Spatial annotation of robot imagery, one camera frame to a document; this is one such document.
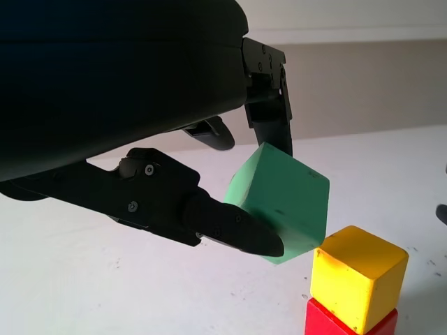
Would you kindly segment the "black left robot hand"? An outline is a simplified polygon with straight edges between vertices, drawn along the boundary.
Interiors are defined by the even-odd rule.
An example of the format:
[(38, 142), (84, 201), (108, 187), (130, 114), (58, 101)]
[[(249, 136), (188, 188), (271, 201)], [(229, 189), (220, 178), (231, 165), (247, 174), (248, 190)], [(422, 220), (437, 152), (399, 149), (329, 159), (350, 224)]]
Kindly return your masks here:
[(191, 168), (131, 149), (172, 131), (234, 147), (221, 120), (244, 107), (259, 144), (292, 154), (285, 54), (248, 37), (236, 1), (2, 1), (1, 194), (53, 198), (197, 246), (208, 237), (279, 257), (267, 224), (213, 199)]

